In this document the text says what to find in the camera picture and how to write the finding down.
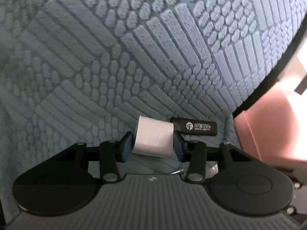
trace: gray object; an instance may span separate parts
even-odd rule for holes
[[[97,146],[139,115],[212,120],[239,147],[231,112],[271,71],[307,0],[0,0],[0,198],[75,142]],[[175,155],[131,155],[125,173],[171,173]],[[90,164],[92,174],[99,171]]]
[[[210,229],[295,230],[286,213],[244,217],[212,201],[200,185],[187,184],[179,175],[127,175],[123,182],[104,185],[84,208],[59,217],[22,213],[7,230],[15,229]]]

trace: black circular disc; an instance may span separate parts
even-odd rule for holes
[[[16,179],[12,192],[17,204],[31,214],[55,216],[73,212],[89,203],[95,179],[73,163],[29,170]]]
[[[244,162],[217,173],[209,190],[222,207],[251,216],[283,210],[291,202],[294,191],[286,175],[253,162]]]

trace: embossed fabric pattern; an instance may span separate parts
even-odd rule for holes
[[[0,0],[0,197],[77,141],[134,131],[139,115],[214,120],[239,147],[231,112],[276,65],[307,0]],[[124,173],[170,173],[173,154],[131,155]],[[98,164],[90,172],[99,175]]]

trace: pink surface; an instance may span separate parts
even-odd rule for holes
[[[251,108],[234,119],[242,149],[275,167],[307,167],[307,132],[291,107],[300,96],[274,85]]]

